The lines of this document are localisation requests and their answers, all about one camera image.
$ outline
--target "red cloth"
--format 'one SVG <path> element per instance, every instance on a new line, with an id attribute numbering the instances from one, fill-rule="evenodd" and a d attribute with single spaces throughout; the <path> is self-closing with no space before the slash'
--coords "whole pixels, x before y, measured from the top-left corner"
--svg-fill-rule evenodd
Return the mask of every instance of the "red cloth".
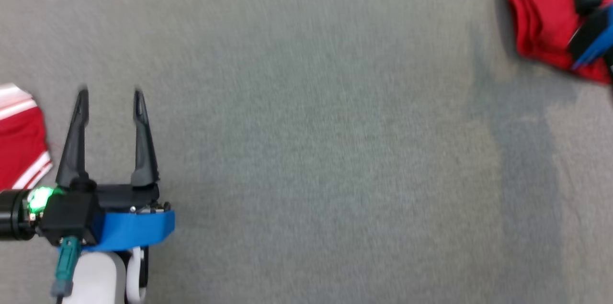
<path id="1" fill-rule="evenodd" d="M 568 43 L 581 25 L 574 0 L 509 0 L 514 20 L 517 52 L 521 56 L 543 61 L 571 71 L 573 58 Z M 598 59 L 573 73 L 585 79 L 610 83 L 604 60 Z"/>
<path id="2" fill-rule="evenodd" d="M 33 188 L 51 166 L 40 108 L 17 86 L 0 86 L 0 190 Z"/>

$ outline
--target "white stripe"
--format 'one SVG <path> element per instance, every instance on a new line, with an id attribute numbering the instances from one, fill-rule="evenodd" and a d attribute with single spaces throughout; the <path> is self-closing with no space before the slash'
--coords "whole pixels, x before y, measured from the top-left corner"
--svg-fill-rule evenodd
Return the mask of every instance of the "white stripe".
<path id="1" fill-rule="evenodd" d="M 5 106 L 9 106 L 18 101 L 24 101 L 28 98 L 32 98 L 32 95 L 21 90 L 14 84 L 0 86 L 0 110 Z"/>
<path id="2" fill-rule="evenodd" d="M 5 84 L 0 86 L 0 97 L 4 95 L 14 94 L 21 91 L 15 84 Z"/>
<path id="3" fill-rule="evenodd" d="M 28 101 L 30 99 L 32 99 L 32 97 L 24 92 L 18 95 L 11 95 L 9 97 L 0 97 L 0 110 L 4 110 L 8 106 L 15 105 L 23 101 Z"/>
<path id="4" fill-rule="evenodd" d="M 11 106 L 10 108 L 2 109 L 0 110 L 0 120 L 9 118 L 13 115 L 19 114 L 21 112 L 24 112 L 28 109 L 35 108 L 35 107 L 36 107 L 36 103 L 30 99 L 29 101 L 24 101 L 24 103 L 21 103 L 15 106 Z"/>
<path id="5" fill-rule="evenodd" d="M 44 168 L 42 168 L 42 169 L 40 170 L 40 172 L 38 173 L 38 175 L 32 179 L 32 181 L 30 182 L 30 185 L 29 185 L 29 186 L 28 186 L 28 188 L 26 188 L 26 189 L 32 189 L 32 188 L 34 188 L 34 186 L 35 186 L 35 185 L 38 183 L 38 181 L 39 181 L 39 180 L 40 180 L 40 179 L 41 179 L 41 178 L 42 178 L 44 175 L 46 175 L 46 173 L 48 173 L 48 172 L 49 172 L 49 170 L 50 170 L 52 167 L 53 167 L 53 164 L 51 164 L 51 163 L 49 163 L 49 164 L 45 165 L 45 167 L 44 167 Z"/>
<path id="6" fill-rule="evenodd" d="M 50 162 L 49 152 L 45 151 L 30 167 L 19 177 L 19 180 L 13 184 L 13 189 L 23 189 L 23 187 L 35 177 L 38 171 L 43 169 L 45 164 Z"/>

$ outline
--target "cable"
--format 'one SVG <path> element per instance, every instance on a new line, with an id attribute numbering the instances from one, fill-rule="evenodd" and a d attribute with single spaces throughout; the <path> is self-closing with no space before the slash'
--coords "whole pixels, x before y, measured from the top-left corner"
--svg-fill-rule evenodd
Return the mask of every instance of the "cable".
<path id="1" fill-rule="evenodd" d="M 77 261 L 81 255 L 81 239 L 70 236 L 61 239 L 59 247 L 59 259 L 55 267 L 55 281 L 51 287 L 51 295 L 61 298 L 72 294 L 72 276 L 74 276 Z"/>

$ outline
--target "red shorts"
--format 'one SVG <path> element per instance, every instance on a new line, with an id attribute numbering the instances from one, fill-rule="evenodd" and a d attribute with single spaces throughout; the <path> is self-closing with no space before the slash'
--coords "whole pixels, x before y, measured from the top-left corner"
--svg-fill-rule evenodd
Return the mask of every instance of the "red shorts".
<path id="1" fill-rule="evenodd" d="M 0 190 L 33 188 L 51 166 L 40 108 L 17 86 L 0 86 Z"/>
<path id="2" fill-rule="evenodd" d="M 582 24 L 574 0 L 509 0 L 514 21 L 517 52 L 563 70 L 571 71 L 573 56 L 567 51 L 574 32 Z M 580 67 L 573 73 L 600 83 L 609 83 L 604 60 Z"/>

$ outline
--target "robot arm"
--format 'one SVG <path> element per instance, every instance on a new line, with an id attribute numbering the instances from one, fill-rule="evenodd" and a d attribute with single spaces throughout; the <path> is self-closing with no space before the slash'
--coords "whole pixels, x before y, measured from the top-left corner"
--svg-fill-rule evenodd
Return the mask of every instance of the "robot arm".
<path id="1" fill-rule="evenodd" d="M 126 298 L 139 304 L 147 286 L 148 247 L 175 228 L 170 204 L 158 203 L 158 164 L 144 96 L 140 90 L 134 93 L 136 169 L 130 184 L 97 184 L 89 178 L 88 120 L 88 91 L 83 89 L 68 128 L 57 186 L 0 192 L 0 239 L 29 240 L 38 234 L 59 247 L 52 287 L 58 302 L 110 304 Z M 87 254 L 81 257 L 81 251 Z"/>

